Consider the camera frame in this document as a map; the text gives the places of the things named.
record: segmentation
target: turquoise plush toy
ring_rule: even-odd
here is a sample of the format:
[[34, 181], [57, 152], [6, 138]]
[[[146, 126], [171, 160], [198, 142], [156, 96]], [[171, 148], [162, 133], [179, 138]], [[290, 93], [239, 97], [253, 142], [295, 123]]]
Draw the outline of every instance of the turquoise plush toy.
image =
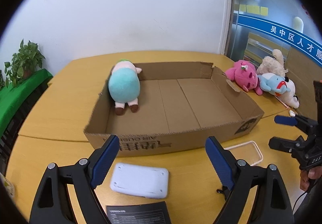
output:
[[285, 78], [274, 73], [264, 73], [258, 75], [258, 78], [260, 79], [260, 88], [272, 95], [281, 96], [283, 93], [291, 91], [291, 89], [287, 88]]
[[130, 106], [132, 112], [139, 109], [137, 97], [140, 94], [140, 81], [137, 77], [141, 68], [136, 68], [128, 60], [119, 61], [112, 69], [108, 80], [108, 90], [115, 101], [116, 115], [123, 115], [125, 104]]

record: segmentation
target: yellow table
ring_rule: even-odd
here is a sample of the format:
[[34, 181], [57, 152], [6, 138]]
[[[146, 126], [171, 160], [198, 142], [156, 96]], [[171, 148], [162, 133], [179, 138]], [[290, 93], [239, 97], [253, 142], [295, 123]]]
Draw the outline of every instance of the yellow table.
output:
[[[233, 61], [224, 55], [186, 51], [139, 51], [107, 54], [70, 62], [51, 81], [50, 87], [28, 115], [19, 134], [50, 140], [87, 142], [83, 129], [87, 125], [99, 92], [112, 66], [120, 59], [139, 62], [205, 61], [223, 71]], [[268, 93], [248, 93], [265, 112], [264, 117], [285, 109]]]
[[[260, 120], [251, 133], [241, 138], [223, 143], [224, 147], [254, 140], [259, 146], [263, 161], [260, 166], [270, 163], [277, 165], [292, 205], [302, 193], [299, 189], [298, 162], [290, 154], [270, 150], [268, 140], [272, 136], [296, 139], [301, 132], [295, 127], [277, 125], [274, 116]], [[59, 166], [76, 163], [80, 158], [89, 157], [93, 148], [88, 142], [68, 142], [45, 140], [19, 136], [13, 148], [6, 177], [17, 190], [16, 205], [28, 219], [38, 184], [51, 162]], [[204, 149], [184, 152], [117, 158], [114, 162], [125, 162], [145, 166], [165, 167], [169, 170], [169, 193], [165, 199], [172, 223], [212, 223], [223, 204], [223, 195], [217, 194], [221, 187], [220, 181], [213, 169]], [[109, 188], [112, 170], [103, 184], [95, 190], [99, 201], [106, 210], [106, 205], [133, 205], [152, 203], [158, 200], [119, 194]], [[256, 188], [253, 188], [247, 200], [245, 210], [239, 223], [246, 223]], [[78, 223], [85, 223], [76, 200], [75, 191], [70, 189], [71, 201]]]

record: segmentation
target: blue stripe with chinese text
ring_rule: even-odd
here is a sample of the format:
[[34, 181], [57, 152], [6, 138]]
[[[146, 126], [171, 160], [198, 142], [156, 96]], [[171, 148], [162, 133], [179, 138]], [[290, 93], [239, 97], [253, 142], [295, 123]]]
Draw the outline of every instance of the blue stripe with chinese text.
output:
[[277, 38], [304, 53], [322, 67], [322, 46], [306, 35], [266, 19], [239, 14], [238, 25], [248, 27]]

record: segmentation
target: green table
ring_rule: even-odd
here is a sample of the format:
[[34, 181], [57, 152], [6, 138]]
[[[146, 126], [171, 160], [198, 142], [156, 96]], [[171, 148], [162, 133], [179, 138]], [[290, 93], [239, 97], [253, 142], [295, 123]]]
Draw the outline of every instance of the green table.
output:
[[45, 80], [53, 76], [46, 69], [36, 71], [16, 88], [12, 84], [0, 91], [0, 136], [4, 133], [11, 119], [25, 99]]

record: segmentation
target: plush toy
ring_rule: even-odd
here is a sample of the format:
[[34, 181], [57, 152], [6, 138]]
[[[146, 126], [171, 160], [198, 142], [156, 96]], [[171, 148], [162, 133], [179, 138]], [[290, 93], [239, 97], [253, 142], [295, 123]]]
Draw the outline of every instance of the plush toy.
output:
[[300, 103], [298, 102], [298, 97], [295, 95], [295, 85], [287, 77], [285, 78], [285, 81], [286, 81], [286, 86], [288, 89], [290, 89], [290, 91], [283, 93], [281, 96], [278, 96], [278, 98], [286, 105], [297, 109], [300, 106]]
[[234, 67], [225, 72], [229, 80], [235, 81], [244, 91], [254, 89], [257, 95], [262, 95], [263, 91], [259, 87], [259, 80], [255, 66], [249, 61], [239, 60], [234, 63]]
[[274, 49], [273, 56], [275, 58], [272, 58], [270, 56], [264, 57], [262, 63], [257, 68], [257, 75], [262, 75], [264, 73], [271, 72], [275, 75], [285, 77], [285, 73], [287, 73], [288, 70], [284, 69], [284, 59], [282, 52], [278, 49]]
[[124, 114], [126, 103], [130, 106], [131, 112], [138, 111], [137, 97], [140, 94], [140, 81], [137, 75], [141, 71], [141, 68], [136, 68], [128, 60], [119, 61], [112, 69], [108, 90], [115, 101], [116, 115]]
[[260, 80], [260, 88], [272, 95], [281, 96], [283, 93], [291, 91], [287, 88], [285, 78], [277, 76], [274, 73], [264, 73], [258, 75], [258, 78]]

